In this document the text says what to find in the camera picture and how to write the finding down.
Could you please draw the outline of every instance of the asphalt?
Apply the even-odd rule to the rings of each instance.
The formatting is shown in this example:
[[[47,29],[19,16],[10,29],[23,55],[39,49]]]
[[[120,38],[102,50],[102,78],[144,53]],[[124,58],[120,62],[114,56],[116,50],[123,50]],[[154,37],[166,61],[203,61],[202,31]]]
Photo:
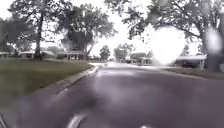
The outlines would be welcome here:
[[[53,99],[17,110],[16,128],[223,128],[224,82],[109,63]]]

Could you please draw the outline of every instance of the foliage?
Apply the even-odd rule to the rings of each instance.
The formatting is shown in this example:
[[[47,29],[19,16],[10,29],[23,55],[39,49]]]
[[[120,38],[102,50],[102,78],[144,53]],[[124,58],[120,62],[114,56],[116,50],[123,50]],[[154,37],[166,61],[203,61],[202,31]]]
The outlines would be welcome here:
[[[59,17],[58,30],[67,30],[67,41],[64,42],[68,43],[71,50],[89,53],[88,45],[92,48],[98,38],[111,37],[116,33],[113,23],[108,20],[109,16],[91,4],[74,6],[72,10]]]
[[[187,56],[188,54],[189,54],[189,46],[186,45],[186,46],[184,47],[184,50],[183,50],[181,56]]]
[[[125,59],[134,49],[135,48],[132,44],[120,44],[117,48],[114,49],[114,56],[116,60]]]
[[[100,57],[102,60],[107,60],[110,56],[110,49],[107,45],[104,45],[102,49],[100,49]]]
[[[199,39],[203,48],[201,52],[208,54],[210,53],[207,50],[207,29],[218,30],[222,41],[224,40],[223,0],[152,0],[145,5],[145,12],[139,11],[138,8],[141,6],[135,6],[134,2],[134,0],[105,0],[112,10],[120,14],[125,13],[123,23],[129,24],[130,38],[140,35],[149,25],[155,29],[173,26],[183,31],[186,38]],[[220,57],[212,56],[212,58],[210,55],[207,56],[204,68],[218,71]]]
[[[18,20],[16,17],[0,19],[0,33],[2,51],[8,51],[8,47],[12,47],[12,45],[16,50],[29,49],[35,35],[32,25]]]
[[[199,55],[204,55],[204,54],[206,54],[206,53],[207,53],[207,51],[206,51],[206,49],[204,48],[203,44],[199,44],[199,45],[198,45],[198,53],[197,53],[197,54],[199,54]]]
[[[15,0],[11,4],[9,11],[13,17],[17,17],[26,23],[32,23],[36,30],[36,58],[41,58],[40,42],[45,40],[42,32],[52,32],[52,30],[48,29],[49,24],[55,22],[58,15],[64,13],[70,7],[71,3],[64,0]]]

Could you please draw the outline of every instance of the roof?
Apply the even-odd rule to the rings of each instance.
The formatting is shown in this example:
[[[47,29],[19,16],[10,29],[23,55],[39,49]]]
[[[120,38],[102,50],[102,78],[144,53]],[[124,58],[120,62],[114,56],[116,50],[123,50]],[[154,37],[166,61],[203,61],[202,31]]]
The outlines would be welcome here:
[[[207,55],[179,56],[177,60],[205,60]]]
[[[131,54],[145,54],[146,55],[146,53],[144,52],[132,52]]]
[[[0,52],[0,55],[10,54],[9,52]]]
[[[152,57],[141,57],[143,60],[152,60]]]
[[[68,51],[68,52],[60,52],[58,54],[68,54],[68,55],[83,55],[83,51]]]
[[[48,50],[45,50],[45,51],[40,51],[41,53],[46,53],[48,55],[54,55],[54,53],[52,51],[48,51]],[[24,52],[19,52],[19,54],[34,54],[35,51],[24,51]]]

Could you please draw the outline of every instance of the street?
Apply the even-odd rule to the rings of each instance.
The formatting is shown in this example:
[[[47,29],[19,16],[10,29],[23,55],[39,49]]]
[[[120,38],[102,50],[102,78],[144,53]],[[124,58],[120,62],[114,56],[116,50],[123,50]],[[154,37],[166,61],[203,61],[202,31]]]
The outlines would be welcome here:
[[[66,128],[82,113],[80,128],[223,128],[223,85],[156,68],[108,63],[47,105],[26,99],[18,109],[17,128]]]

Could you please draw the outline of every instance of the grass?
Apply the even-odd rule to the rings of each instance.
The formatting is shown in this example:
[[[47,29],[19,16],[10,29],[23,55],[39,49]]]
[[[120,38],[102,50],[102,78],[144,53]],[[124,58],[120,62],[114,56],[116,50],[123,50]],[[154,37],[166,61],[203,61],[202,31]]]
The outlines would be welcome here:
[[[0,60],[0,106],[90,67],[84,62]]]
[[[218,79],[224,80],[224,73],[208,72],[202,69],[192,69],[192,68],[165,68],[166,71],[171,71],[179,74],[199,76],[208,79]]]

